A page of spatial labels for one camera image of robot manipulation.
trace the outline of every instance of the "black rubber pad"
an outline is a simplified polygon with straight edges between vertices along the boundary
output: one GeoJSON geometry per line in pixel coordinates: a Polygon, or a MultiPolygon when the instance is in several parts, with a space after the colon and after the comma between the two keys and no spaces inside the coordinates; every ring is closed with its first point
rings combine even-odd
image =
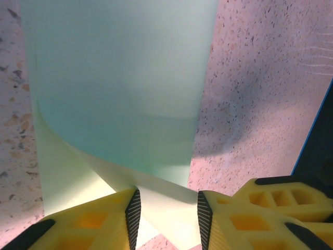
{"type": "Polygon", "coordinates": [[[202,191],[198,192],[198,220],[202,250],[208,250],[213,211],[202,191]]]}
{"type": "Polygon", "coordinates": [[[297,238],[307,245],[310,250],[333,250],[333,248],[318,238],[309,229],[291,222],[287,222],[285,225],[297,238]]]}
{"type": "Polygon", "coordinates": [[[125,214],[127,232],[129,234],[130,241],[130,250],[135,250],[141,217],[141,198],[139,190],[134,192],[130,203],[125,210],[125,214]]]}
{"type": "Polygon", "coordinates": [[[315,176],[303,176],[303,175],[293,175],[293,176],[281,176],[281,177],[268,177],[259,178],[255,180],[257,185],[271,185],[271,184],[283,184],[283,183],[294,183],[301,182],[308,185],[314,189],[317,189],[324,193],[328,198],[333,199],[333,191],[328,186],[324,185],[315,176]]]}
{"type": "Polygon", "coordinates": [[[56,222],[52,219],[40,221],[28,227],[19,236],[9,242],[2,250],[28,250],[56,222]]]}

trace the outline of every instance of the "speckled countertop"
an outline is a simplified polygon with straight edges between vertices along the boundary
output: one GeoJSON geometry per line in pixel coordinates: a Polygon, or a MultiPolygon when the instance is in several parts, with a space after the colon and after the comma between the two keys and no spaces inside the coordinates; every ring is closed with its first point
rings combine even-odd
{"type": "MultiPolygon", "coordinates": [[[[221,0],[188,186],[290,174],[333,76],[330,1],[221,0]]],[[[43,216],[19,5],[0,2],[0,247],[43,216]]],[[[159,235],[141,249],[175,249],[159,235]]]]}

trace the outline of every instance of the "paper sheet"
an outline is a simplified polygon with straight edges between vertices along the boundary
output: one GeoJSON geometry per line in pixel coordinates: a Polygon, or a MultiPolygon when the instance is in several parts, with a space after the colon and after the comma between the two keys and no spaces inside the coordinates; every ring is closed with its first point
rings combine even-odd
{"type": "Polygon", "coordinates": [[[140,242],[200,243],[184,186],[217,3],[22,1],[47,214],[135,185],[140,242]]]}

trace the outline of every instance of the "terrazzo surface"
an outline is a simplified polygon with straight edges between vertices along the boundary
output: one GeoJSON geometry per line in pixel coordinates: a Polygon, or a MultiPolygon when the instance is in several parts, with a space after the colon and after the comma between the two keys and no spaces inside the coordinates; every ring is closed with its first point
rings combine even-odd
{"type": "MultiPolygon", "coordinates": [[[[222,0],[188,187],[290,174],[333,76],[330,1],[222,0]]],[[[43,217],[18,1],[0,0],[0,247],[43,217]]],[[[159,235],[140,249],[176,249],[159,235]]]]}

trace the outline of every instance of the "blue edge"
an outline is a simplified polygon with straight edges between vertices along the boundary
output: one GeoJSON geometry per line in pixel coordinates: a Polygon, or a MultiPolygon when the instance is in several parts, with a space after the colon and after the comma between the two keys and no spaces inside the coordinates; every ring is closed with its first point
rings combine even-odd
{"type": "Polygon", "coordinates": [[[322,102],[322,104],[321,104],[321,106],[320,106],[320,108],[319,108],[319,110],[318,110],[318,113],[317,113],[317,115],[316,115],[316,118],[314,119],[314,122],[313,122],[313,124],[312,124],[312,126],[311,126],[311,129],[310,129],[310,131],[309,131],[309,133],[308,133],[308,136],[306,137],[305,143],[303,144],[302,150],[301,150],[301,152],[300,152],[300,154],[299,154],[299,156],[298,156],[298,159],[297,159],[297,161],[296,161],[296,164],[295,164],[295,166],[294,166],[294,168],[293,168],[293,170],[292,170],[292,172],[291,172],[291,175],[293,175],[294,172],[295,172],[296,166],[298,165],[298,161],[300,160],[300,157],[301,157],[301,155],[302,155],[302,153],[303,153],[303,150],[304,150],[304,148],[305,148],[305,146],[306,146],[306,143],[308,142],[308,139],[309,139],[309,136],[310,136],[310,134],[311,134],[311,132],[312,132],[312,130],[313,130],[313,127],[314,127],[314,125],[316,124],[316,121],[317,121],[318,115],[319,115],[319,113],[321,112],[321,109],[322,109],[323,104],[324,104],[324,102],[325,102],[325,100],[326,100],[326,97],[327,97],[328,93],[329,93],[331,90],[333,91],[333,89],[332,89],[332,85],[333,85],[333,79],[331,80],[331,83],[330,83],[330,85],[329,85],[329,87],[328,87],[328,90],[327,90],[327,92],[326,92],[326,94],[325,94],[324,100],[323,100],[323,102],[322,102]]]}

